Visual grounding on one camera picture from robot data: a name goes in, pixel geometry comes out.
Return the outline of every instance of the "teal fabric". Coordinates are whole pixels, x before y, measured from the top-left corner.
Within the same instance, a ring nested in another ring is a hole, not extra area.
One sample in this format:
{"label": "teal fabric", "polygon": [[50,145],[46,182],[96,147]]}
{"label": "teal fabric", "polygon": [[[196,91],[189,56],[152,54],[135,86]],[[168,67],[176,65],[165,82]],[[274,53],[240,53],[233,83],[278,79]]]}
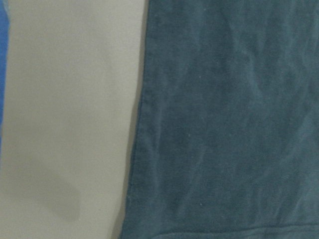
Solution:
{"label": "teal fabric", "polygon": [[121,239],[319,239],[319,1],[150,0]]}

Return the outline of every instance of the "seam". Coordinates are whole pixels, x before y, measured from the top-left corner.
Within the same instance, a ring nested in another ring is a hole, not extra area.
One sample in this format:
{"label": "seam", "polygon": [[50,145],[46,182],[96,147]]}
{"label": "seam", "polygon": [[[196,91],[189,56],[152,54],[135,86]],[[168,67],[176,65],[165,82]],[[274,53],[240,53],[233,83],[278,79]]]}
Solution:
{"label": "seam", "polygon": [[[150,15],[150,11],[151,11],[151,2],[152,1],[148,1],[145,4],[147,4],[147,17],[146,17],[146,29],[145,29],[145,39],[144,39],[144,59],[143,59],[143,73],[141,75],[142,78],[142,86],[141,86],[141,93],[140,93],[140,99],[139,99],[139,105],[138,105],[138,112],[137,112],[137,123],[136,123],[136,128],[135,128],[135,137],[134,137],[134,143],[133,143],[133,148],[131,151],[131,158],[130,158],[130,172],[129,172],[129,178],[128,178],[128,189],[127,189],[127,195],[126,195],[126,206],[125,206],[125,218],[127,216],[128,211],[131,208],[132,205],[132,193],[134,192],[134,187],[133,187],[133,182],[134,182],[134,171],[135,171],[135,164],[136,164],[136,151],[138,148],[138,139],[140,138],[140,131],[141,131],[141,119],[142,119],[142,108],[143,108],[143,102],[144,102],[144,95],[145,95],[145,88],[146,88],[146,80],[145,80],[145,72],[146,72],[146,58],[147,58],[147,37],[150,34],[149,33],[149,26],[148,26],[148,18]],[[122,229],[121,234],[120,234],[120,238],[124,237],[124,234],[126,234],[124,232],[124,230]]]}
{"label": "seam", "polygon": [[288,225],[288,226],[283,226],[283,227],[259,227],[259,228],[251,228],[251,229],[244,229],[244,230],[237,230],[237,231],[228,231],[228,232],[210,232],[210,233],[201,233],[201,232],[175,232],[175,233],[166,233],[166,234],[159,234],[157,236],[151,237],[151,239],[159,239],[160,237],[167,237],[167,236],[181,236],[181,235],[196,235],[196,236],[211,236],[211,237],[216,237],[216,236],[223,236],[227,234],[234,234],[234,235],[228,235],[225,239],[242,239],[246,237],[251,237],[251,236],[258,236],[258,235],[263,235],[263,236],[268,236],[268,235],[281,235],[281,234],[288,234],[288,233],[303,233],[303,232],[319,232],[319,228],[317,230],[305,230],[305,229],[291,229],[289,231],[277,231],[277,232],[259,232],[259,233],[252,233],[252,234],[246,234],[244,236],[241,235],[235,235],[235,234],[240,234],[240,233],[248,233],[249,231],[253,230],[266,230],[266,229],[273,229],[273,230],[284,230],[289,227],[318,227],[319,224],[305,224],[305,225]]}

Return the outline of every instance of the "blue object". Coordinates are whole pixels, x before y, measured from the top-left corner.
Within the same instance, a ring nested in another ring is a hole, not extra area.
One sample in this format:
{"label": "blue object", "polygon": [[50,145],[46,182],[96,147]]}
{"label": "blue object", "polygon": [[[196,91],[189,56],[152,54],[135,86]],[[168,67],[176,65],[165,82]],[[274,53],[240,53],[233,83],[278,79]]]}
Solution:
{"label": "blue object", "polygon": [[8,30],[9,30],[9,19],[5,10],[6,6],[7,6],[7,1],[0,2],[0,127],[1,128],[2,128],[2,118],[3,118],[6,53],[7,53],[7,46],[8,46]]}

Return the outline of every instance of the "hem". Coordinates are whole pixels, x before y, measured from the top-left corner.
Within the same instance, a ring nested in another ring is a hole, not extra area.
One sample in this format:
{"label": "hem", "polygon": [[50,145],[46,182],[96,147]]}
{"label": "hem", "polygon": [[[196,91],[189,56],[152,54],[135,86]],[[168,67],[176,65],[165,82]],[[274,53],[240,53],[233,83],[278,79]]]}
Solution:
{"label": "hem", "polygon": [[222,233],[176,232],[160,234],[152,239],[319,239],[319,224],[265,227]]}

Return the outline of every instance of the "gray surface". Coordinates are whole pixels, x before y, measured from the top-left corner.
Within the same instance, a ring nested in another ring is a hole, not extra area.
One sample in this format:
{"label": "gray surface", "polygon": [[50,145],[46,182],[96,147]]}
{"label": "gray surface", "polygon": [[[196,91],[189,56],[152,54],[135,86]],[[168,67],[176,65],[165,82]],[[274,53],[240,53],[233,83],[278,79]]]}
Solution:
{"label": "gray surface", "polygon": [[9,5],[0,237],[115,239],[141,81],[145,1]]}

